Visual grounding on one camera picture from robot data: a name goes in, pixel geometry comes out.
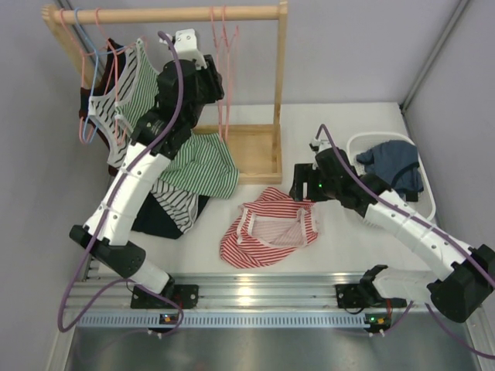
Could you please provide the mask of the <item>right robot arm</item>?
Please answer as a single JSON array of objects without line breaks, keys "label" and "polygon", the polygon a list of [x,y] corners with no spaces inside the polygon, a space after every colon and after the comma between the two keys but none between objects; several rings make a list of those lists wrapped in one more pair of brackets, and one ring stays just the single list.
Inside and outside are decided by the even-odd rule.
[{"label": "right robot arm", "polygon": [[369,306],[388,298],[423,302],[447,319],[463,323],[494,291],[494,251],[451,237],[415,212],[384,180],[357,174],[345,151],[316,148],[312,163],[294,166],[289,195],[296,201],[336,200],[364,222],[379,226],[427,265],[404,271],[376,265],[360,279]]}]

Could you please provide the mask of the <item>red striped tank top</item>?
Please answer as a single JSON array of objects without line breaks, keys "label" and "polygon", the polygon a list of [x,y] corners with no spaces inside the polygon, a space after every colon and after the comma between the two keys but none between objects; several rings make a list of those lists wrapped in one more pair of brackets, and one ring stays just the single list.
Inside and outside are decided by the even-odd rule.
[{"label": "red striped tank top", "polygon": [[220,259],[237,269],[269,267],[317,241],[316,204],[297,202],[274,187],[240,206],[220,241]]}]

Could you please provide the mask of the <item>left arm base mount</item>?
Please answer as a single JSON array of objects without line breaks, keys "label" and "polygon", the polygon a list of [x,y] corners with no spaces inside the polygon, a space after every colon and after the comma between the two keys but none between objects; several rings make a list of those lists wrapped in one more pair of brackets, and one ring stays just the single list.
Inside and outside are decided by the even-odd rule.
[{"label": "left arm base mount", "polygon": [[[199,298],[199,286],[195,284],[177,284],[172,292],[170,301],[182,309],[195,308]],[[141,288],[133,287],[130,308],[132,309],[170,309],[172,305],[147,294]]]}]

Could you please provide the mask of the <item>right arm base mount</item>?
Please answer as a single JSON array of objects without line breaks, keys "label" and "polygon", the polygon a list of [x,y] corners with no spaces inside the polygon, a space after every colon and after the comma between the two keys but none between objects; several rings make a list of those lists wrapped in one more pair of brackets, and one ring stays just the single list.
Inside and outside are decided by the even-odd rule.
[{"label": "right arm base mount", "polygon": [[350,314],[360,314],[366,308],[405,308],[407,302],[402,298],[384,298],[374,287],[376,276],[387,265],[379,264],[366,271],[358,283],[337,284],[336,299],[338,308]]}]

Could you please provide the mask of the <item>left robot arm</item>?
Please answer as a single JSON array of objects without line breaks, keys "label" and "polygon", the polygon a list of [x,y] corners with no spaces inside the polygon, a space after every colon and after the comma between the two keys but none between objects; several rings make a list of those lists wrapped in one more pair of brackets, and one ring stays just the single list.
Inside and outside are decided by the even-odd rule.
[{"label": "left robot arm", "polygon": [[135,126],[118,174],[94,214],[70,231],[73,241],[122,279],[141,285],[159,307],[174,300],[175,282],[129,235],[152,186],[191,137],[204,106],[224,96],[213,57],[205,55],[203,61],[180,58],[151,75],[147,102],[129,114]]}]

